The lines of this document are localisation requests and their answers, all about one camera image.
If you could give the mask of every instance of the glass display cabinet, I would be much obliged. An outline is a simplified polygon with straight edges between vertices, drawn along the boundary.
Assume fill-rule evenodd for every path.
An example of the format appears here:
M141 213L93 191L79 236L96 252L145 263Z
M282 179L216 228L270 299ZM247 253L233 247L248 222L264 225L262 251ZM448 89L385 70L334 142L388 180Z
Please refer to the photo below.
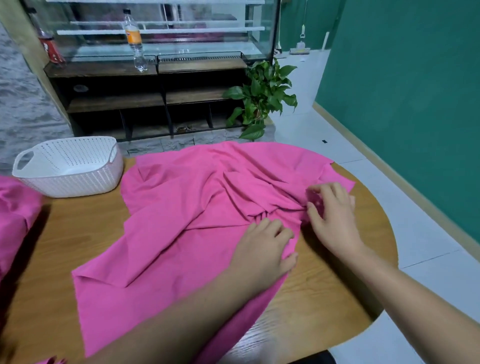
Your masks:
M76 136L118 141L225 128L248 82L272 61L280 0L22 0L53 34L65 63L45 73ZM124 10L138 25L148 67L137 70Z

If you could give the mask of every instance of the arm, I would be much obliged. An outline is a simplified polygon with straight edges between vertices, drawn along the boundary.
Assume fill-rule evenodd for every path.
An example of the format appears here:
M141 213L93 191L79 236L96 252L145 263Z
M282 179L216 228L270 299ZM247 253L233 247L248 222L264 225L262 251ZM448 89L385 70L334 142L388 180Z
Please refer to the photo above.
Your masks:
M308 214L320 241L362 280L409 343L430 364L478 363L480 326L363 244L354 199L338 183L311 186L324 200L324 217Z
M223 273L84 363L189 363L235 312L295 266L296 253L281 259L291 238L279 220L250 225Z

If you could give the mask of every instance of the basket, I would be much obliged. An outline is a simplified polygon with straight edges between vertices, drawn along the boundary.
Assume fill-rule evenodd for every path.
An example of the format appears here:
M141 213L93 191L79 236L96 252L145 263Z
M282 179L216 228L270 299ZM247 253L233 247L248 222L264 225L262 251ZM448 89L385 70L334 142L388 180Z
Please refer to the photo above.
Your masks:
M32 158L23 168L20 159ZM49 140L24 150L13 163L12 175L50 197L102 194L117 186L123 159L110 136L85 136Z

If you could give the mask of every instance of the plastic bottle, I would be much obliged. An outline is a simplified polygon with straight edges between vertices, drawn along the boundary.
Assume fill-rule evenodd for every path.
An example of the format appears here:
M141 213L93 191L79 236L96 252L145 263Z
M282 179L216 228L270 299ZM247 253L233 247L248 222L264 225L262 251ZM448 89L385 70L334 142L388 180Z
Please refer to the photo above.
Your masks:
M140 72L147 70L147 61L144 58L144 48L142 45L142 37L138 29L137 22L132 18L130 9L123 9L125 20L123 22L123 29L127 35L128 44L133 51L133 64Z
M60 51L57 48L57 44L53 39L53 33L46 31L42 28L38 15L36 13L36 9L28 8L27 13L33 26L35 27L38 40L40 41L40 43L42 43L42 46L45 52L47 52L50 61L52 61L53 63L64 63L65 59L62 57Z

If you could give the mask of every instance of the pothos plant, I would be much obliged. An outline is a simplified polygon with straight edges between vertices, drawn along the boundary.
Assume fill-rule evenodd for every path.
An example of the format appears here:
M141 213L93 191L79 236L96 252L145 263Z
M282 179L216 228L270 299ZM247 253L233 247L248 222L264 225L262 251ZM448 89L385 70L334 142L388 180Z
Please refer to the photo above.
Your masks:
M265 133L265 118L272 111L283 112L282 101L297 107L297 96L287 95L286 90L292 87L287 76L296 69L295 66L280 67L278 61L270 64L267 61L255 62L246 69L250 85L233 86L224 92L223 97L243 100L244 107L237 107L227 119L227 126L233 126L241 115L243 124L247 125L240 135L242 139L255 140Z

